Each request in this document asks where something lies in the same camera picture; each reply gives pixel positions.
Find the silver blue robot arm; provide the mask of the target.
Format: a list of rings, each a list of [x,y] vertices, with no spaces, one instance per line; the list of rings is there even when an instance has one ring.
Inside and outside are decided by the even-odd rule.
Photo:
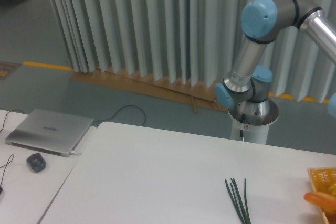
[[[263,80],[256,72],[270,71],[258,63],[266,46],[290,26],[307,33],[335,62],[335,27],[325,18],[322,7],[312,0],[253,0],[242,11],[245,39],[232,70],[215,86],[221,105],[234,108],[245,101],[262,103],[268,99],[272,79]]]

